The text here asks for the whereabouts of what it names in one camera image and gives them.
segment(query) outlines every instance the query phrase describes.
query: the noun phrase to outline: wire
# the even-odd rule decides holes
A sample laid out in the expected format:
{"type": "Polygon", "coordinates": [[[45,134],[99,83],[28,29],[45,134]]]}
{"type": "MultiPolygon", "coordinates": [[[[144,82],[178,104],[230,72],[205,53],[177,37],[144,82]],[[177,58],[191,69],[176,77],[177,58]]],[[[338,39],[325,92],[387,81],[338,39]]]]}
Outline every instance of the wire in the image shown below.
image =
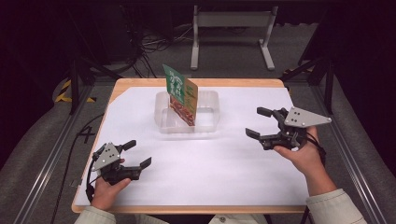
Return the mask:
{"type": "Polygon", "coordinates": [[[68,157],[67,157],[66,167],[64,168],[64,177],[63,177],[63,179],[62,179],[61,189],[59,190],[58,198],[57,198],[56,204],[55,204],[55,208],[53,209],[52,219],[51,219],[51,222],[50,222],[51,224],[54,223],[55,217],[56,217],[56,213],[58,212],[59,202],[61,201],[62,193],[63,193],[63,191],[64,191],[64,182],[66,181],[67,172],[68,172],[68,170],[69,170],[70,159],[71,159],[71,156],[72,156],[72,152],[73,152],[74,146],[75,146],[75,144],[76,144],[76,142],[77,142],[77,139],[78,139],[78,137],[79,137],[83,132],[85,132],[85,131],[88,129],[88,125],[90,125],[93,121],[95,121],[96,119],[99,119],[99,118],[102,117],[103,115],[104,115],[104,114],[98,115],[98,116],[94,117],[93,119],[89,120],[89,121],[84,125],[84,127],[76,134],[76,137],[75,137],[74,140],[73,140],[73,144],[72,144],[72,146],[70,147],[69,155],[68,155],[68,157]]]}

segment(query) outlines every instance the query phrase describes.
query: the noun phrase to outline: human hand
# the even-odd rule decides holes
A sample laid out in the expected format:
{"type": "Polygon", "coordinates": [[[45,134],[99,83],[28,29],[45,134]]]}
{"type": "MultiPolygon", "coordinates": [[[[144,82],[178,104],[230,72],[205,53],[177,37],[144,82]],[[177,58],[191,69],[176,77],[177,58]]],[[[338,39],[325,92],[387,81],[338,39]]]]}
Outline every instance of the human hand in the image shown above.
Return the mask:
{"type": "Polygon", "coordinates": [[[113,205],[120,191],[125,189],[131,181],[132,180],[130,178],[125,178],[112,186],[102,177],[98,178],[95,183],[95,193],[93,194],[91,206],[107,211],[113,205]]]}
{"type": "MultiPolygon", "coordinates": [[[[316,127],[309,127],[306,131],[312,135],[310,136],[308,134],[308,137],[314,137],[318,141],[316,127]]],[[[305,175],[309,196],[319,195],[337,189],[324,169],[318,149],[313,143],[306,141],[305,145],[298,151],[291,151],[280,146],[274,147],[274,150],[284,158],[290,160],[305,175]]]]}
{"type": "MultiPolygon", "coordinates": [[[[314,140],[318,141],[318,132],[316,127],[308,127],[306,131],[312,135],[310,136],[308,134],[307,137],[311,139],[314,137],[314,140]]],[[[297,151],[291,151],[290,149],[281,146],[274,147],[274,150],[282,157],[290,160],[304,175],[310,175],[312,172],[324,169],[317,147],[309,141],[306,141],[305,145],[297,151]]]]}

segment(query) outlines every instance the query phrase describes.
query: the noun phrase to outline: tripod leg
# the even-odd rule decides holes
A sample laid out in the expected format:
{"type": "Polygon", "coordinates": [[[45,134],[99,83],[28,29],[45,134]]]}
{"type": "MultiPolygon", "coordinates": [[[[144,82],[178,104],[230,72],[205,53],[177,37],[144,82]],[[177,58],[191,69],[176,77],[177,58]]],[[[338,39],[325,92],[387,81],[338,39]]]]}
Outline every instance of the tripod leg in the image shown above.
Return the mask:
{"type": "Polygon", "coordinates": [[[316,65],[317,63],[319,63],[321,60],[322,60],[321,58],[318,58],[318,59],[312,60],[312,61],[310,61],[310,62],[308,62],[308,63],[305,63],[305,64],[301,65],[300,67],[294,69],[293,71],[291,71],[291,72],[289,72],[289,73],[283,75],[283,76],[280,78],[280,80],[282,80],[283,82],[285,82],[285,81],[291,79],[292,77],[295,77],[295,76],[299,75],[299,74],[302,73],[304,70],[306,70],[306,69],[308,69],[308,68],[311,68],[312,66],[315,66],[315,65],[316,65]]]}

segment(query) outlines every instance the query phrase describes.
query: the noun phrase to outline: clear plastic box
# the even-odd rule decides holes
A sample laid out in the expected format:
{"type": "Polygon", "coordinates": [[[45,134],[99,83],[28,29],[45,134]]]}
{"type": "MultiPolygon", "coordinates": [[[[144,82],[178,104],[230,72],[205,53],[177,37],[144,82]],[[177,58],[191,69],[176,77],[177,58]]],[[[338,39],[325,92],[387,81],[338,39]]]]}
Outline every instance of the clear plastic box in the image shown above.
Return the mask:
{"type": "Polygon", "coordinates": [[[155,97],[155,123],[160,133],[213,133],[219,123],[219,95],[216,91],[198,91],[195,126],[189,126],[169,107],[169,93],[158,92],[155,97]]]}

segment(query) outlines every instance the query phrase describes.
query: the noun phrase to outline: white sleeve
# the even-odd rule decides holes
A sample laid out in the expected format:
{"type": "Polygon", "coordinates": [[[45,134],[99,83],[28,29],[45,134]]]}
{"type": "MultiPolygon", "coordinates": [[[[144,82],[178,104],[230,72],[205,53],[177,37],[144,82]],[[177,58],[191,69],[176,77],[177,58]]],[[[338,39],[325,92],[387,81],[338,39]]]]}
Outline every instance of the white sleeve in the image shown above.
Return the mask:
{"type": "Polygon", "coordinates": [[[113,214],[102,211],[92,206],[85,207],[75,224],[115,224],[113,214]]]}
{"type": "Polygon", "coordinates": [[[318,224],[366,223],[361,212],[343,189],[309,197],[306,204],[315,223],[318,224]]]}

